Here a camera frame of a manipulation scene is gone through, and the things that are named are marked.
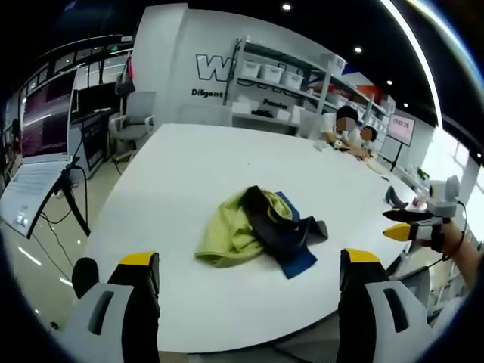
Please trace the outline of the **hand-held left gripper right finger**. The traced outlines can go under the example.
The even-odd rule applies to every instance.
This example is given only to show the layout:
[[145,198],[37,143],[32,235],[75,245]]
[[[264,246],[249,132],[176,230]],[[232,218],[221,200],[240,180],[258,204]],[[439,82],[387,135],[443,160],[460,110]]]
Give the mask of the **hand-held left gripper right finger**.
[[374,254],[340,252],[339,362],[415,362],[438,334],[427,308]]

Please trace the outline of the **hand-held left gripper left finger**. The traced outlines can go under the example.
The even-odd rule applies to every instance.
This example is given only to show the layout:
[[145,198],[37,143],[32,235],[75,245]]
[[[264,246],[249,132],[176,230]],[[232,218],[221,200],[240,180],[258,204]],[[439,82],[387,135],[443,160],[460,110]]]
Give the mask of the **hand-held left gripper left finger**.
[[73,269],[78,299],[64,326],[64,349],[76,362],[158,362],[160,258],[123,257],[107,281],[82,257]]

